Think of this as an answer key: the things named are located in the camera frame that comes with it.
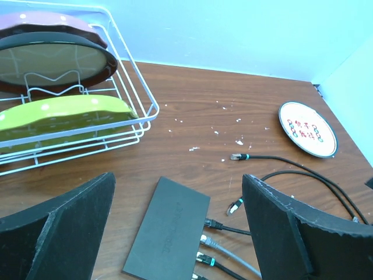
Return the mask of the black network switch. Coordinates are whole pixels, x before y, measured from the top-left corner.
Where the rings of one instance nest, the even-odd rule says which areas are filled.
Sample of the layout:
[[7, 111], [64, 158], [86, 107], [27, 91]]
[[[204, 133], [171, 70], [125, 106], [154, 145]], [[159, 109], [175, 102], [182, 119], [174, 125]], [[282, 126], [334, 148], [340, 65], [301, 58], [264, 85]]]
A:
[[191, 279], [210, 197], [160, 177], [122, 271], [138, 279]]

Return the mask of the dark brown round plate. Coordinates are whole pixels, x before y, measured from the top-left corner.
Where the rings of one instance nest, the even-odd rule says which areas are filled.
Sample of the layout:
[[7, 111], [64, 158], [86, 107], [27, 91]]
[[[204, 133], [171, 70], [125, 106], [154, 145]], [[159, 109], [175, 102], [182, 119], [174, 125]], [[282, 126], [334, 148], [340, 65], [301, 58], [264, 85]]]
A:
[[68, 33], [38, 31], [1, 39], [1, 90], [50, 91], [94, 86], [115, 74], [118, 62], [105, 48]]

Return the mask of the red dotted plate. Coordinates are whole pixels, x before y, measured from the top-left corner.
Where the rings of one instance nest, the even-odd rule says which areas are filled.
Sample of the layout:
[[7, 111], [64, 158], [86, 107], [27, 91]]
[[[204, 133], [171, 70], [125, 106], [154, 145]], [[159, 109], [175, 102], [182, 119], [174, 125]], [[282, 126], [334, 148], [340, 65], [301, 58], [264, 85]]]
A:
[[87, 22], [74, 16], [29, 10], [1, 15], [1, 38], [30, 32], [62, 32], [81, 36], [107, 48], [108, 44]]

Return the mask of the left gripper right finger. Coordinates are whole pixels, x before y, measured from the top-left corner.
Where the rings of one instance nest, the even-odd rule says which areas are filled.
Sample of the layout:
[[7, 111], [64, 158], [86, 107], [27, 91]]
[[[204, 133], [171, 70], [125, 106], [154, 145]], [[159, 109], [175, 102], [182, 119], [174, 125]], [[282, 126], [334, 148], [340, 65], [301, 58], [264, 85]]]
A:
[[262, 279], [372, 279], [372, 226], [320, 211], [251, 174], [242, 197]]

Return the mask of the white round printed plate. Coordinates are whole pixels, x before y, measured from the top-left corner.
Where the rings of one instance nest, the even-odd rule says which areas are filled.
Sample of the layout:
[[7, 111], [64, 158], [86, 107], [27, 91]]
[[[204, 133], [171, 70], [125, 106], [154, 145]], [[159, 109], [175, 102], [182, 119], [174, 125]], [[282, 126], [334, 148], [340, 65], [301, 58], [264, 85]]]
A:
[[336, 134], [313, 108], [289, 101], [279, 108], [279, 121], [288, 137], [303, 151], [318, 158], [332, 158], [338, 150]]

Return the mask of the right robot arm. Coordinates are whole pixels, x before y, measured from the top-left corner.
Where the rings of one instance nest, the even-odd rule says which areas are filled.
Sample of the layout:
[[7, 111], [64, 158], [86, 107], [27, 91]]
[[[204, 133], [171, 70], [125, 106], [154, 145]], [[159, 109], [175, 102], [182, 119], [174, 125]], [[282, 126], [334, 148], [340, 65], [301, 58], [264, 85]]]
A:
[[373, 190], [373, 177], [365, 182], [365, 185]]

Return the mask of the yellow green dotted plate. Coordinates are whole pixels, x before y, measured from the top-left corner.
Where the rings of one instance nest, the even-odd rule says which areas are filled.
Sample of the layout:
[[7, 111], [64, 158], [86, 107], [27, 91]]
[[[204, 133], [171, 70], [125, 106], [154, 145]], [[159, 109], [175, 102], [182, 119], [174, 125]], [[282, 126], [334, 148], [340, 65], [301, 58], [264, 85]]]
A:
[[121, 121], [138, 115], [123, 100], [100, 94], [52, 97], [1, 112], [1, 141], [75, 130]]

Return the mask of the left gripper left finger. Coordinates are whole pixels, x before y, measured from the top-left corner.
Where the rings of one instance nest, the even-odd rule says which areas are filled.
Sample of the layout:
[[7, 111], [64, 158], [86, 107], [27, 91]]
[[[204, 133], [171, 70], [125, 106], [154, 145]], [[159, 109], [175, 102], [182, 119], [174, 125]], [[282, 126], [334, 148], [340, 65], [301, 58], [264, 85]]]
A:
[[115, 190], [101, 174], [1, 218], [1, 279], [90, 279]]

